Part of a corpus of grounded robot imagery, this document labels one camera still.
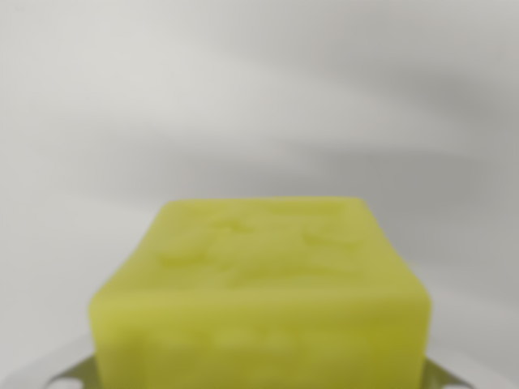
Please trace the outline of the black silver gripper right finger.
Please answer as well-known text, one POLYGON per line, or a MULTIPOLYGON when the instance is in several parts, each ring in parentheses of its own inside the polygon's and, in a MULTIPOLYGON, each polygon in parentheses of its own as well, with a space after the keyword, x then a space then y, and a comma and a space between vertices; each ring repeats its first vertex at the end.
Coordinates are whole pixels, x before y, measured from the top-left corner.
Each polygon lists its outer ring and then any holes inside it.
POLYGON ((473 387, 458 378, 433 360, 427 359, 422 376, 422 389, 472 389, 473 387))

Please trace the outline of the black silver gripper left finger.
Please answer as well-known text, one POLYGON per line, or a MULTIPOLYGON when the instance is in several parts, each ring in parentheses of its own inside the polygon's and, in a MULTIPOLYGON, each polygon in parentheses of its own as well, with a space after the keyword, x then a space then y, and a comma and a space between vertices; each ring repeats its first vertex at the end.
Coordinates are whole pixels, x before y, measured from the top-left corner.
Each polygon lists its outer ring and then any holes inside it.
POLYGON ((102 388, 96 358, 87 357, 50 379, 45 388, 102 388))

